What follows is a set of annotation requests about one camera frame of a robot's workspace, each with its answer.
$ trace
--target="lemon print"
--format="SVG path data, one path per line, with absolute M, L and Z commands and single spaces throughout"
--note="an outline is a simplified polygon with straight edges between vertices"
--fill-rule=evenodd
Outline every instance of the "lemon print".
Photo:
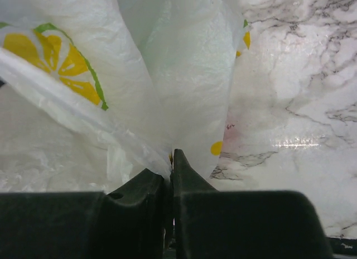
M 44 35 L 45 31 L 54 33 Z M 31 33 L 6 33 L 3 48 L 52 75 L 73 92 L 106 110 L 108 107 L 97 75 L 70 38 L 51 24 L 39 26 Z M 33 35 L 40 44 L 33 43 Z
M 244 20 L 243 28 L 246 28 L 247 26 L 248 26 L 248 21 Z M 249 31 L 244 34 L 243 42 L 245 43 L 247 49 L 249 49 L 250 48 L 250 32 Z M 242 55 L 242 52 L 237 51 L 236 57 L 239 57 L 240 55 Z
M 212 153 L 212 155 L 214 155 L 214 156 L 219 156 L 219 155 L 221 154 L 222 145 L 223 145 L 223 142 L 222 142 L 222 141 L 218 141 L 218 142 L 214 143 L 214 144 L 211 146 L 211 153 Z

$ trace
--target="white plastic bag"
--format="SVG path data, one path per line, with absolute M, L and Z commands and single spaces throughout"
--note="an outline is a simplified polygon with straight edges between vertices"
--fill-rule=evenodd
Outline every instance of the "white plastic bag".
M 91 146 L 29 104 L 9 86 L 0 88 L 0 191 L 105 190 L 107 152 Z
M 1 0 L 0 44 L 7 50 L 0 51 L 0 76 L 106 150 L 111 181 L 127 181 L 135 166 L 167 178 L 172 148 L 183 149 L 208 177 L 217 164 L 243 37 L 236 5 Z

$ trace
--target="marble surface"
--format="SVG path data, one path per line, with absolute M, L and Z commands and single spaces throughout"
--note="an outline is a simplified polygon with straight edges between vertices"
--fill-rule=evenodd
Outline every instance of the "marble surface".
M 292 189 L 330 237 L 357 238 L 357 0 L 240 0 L 220 190 Z

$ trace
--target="yellow dot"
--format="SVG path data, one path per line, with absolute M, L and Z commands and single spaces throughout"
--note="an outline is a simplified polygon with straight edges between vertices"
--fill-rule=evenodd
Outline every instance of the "yellow dot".
M 250 33 L 249 31 L 245 33 L 244 38 L 243 38 L 244 43 L 246 44 L 247 48 L 250 48 Z
M 211 146 L 211 153 L 214 156 L 219 156 L 221 154 L 221 149 L 222 149 L 222 141 L 216 142 Z

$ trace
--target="black plastic part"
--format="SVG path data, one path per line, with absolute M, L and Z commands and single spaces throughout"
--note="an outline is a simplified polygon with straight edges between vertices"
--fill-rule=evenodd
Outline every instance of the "black plastic part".
M 218 192 L 173 160 L 178 259 L 327 259 L 332 250 L 312 204 L 291 191 Z
M 162 258 L 163 179 L 145 170 L 110 195 L 0 195 L 0 258 Z
M 344 238 L 329 238 L 329 241 L 334 253 L 337 253 L 339 255 L 357 256 L 357 240 Z

